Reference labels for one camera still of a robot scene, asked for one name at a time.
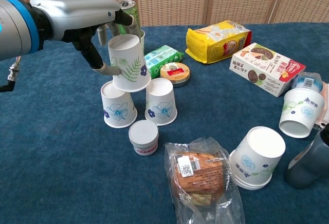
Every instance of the dark bottle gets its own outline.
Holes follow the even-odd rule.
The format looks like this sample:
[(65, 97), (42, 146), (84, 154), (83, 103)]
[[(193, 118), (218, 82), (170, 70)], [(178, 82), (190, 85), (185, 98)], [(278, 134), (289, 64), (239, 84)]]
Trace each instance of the dark bottle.
[(302, 189), (329, 170), (329, 124), (319, 131), (313, 142), (297, 155), (284, 173), (294, 188)]

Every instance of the robotic arm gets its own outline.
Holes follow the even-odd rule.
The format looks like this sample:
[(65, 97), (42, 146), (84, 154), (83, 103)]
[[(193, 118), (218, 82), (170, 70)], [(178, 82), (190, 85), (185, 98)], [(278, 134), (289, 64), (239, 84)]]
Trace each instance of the robotic arm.
[[(73, 43), (94, 71), (119, 75), (120, 69), (107, 66), (92, 44), (96, 31), (105, 44), (105, 24), (113, 36), (122, 24), (140, 38), (134, 18), (114, 0), (0, 0), (0, 45), (5, 45), (0, 48), (0, 61), (42, 50), (45, 40), (54, 40)], [(0, 92), (13, 90), (19, 60), (9, 68), (8, 84)]]

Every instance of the small white jar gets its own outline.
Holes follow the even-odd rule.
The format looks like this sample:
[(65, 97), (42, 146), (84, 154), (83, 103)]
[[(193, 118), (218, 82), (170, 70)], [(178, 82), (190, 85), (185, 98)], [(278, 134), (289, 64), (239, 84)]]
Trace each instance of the small white jar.
[(149, 120), (135, 122), (129, 129), (129, 140), (141, 156), (149, 156), (158, 148), (159, 129)]

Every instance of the blue carpet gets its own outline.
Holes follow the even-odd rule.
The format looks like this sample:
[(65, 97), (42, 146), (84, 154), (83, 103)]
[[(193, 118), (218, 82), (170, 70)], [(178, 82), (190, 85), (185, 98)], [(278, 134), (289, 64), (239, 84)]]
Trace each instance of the blue carpet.
[[(200, 27), (146, 27), (145, 53), (164, 44), (184, 52), (187, 29)], [(246, 27), (253, 42), (329, 82), (329, 24)], [(93, 41), (109, 62), (107, 47), (97, 36)], [(178, 117), (160, 128), (156, 153), (141, 157), (129, 142), (129, 128), (109, 128), (103, 121), (100, 88), (112, 78), (93, 72), (72, 44), (46, 42), (44, 48), (22, 57), (15, 91), (0, 94), (0, 223), (173, 224), (163, 145), (213, 137), (231, 152), (259, 125), (278, 131), (287, 148), (265, 188), (239, 188), (246, 223), (328, 223), (328, 176), (304, 190), (283, 179), (289, 161), (316, 131), (305, 139), (282, 134), (283, 97), (230, 71), (230, 59), (203, 65), (184, 56), (191, 80), (175, 89)], [(12, 63), (0, 62), (3, 83)], [(145, 91), (132, 96), (137, 120), (143, 119)]]

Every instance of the green snack package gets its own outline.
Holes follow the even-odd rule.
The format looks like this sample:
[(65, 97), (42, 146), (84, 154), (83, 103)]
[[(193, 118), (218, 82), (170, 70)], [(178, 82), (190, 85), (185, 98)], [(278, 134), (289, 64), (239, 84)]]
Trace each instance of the green snack package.
[(179, 62), (184, 53), (178, 52), (176, 49), (163, 45), (156, 50), (145, 55), (146, 66), (149, 70), (151, 78), (160, 76), (160, 69), (169, 62)]

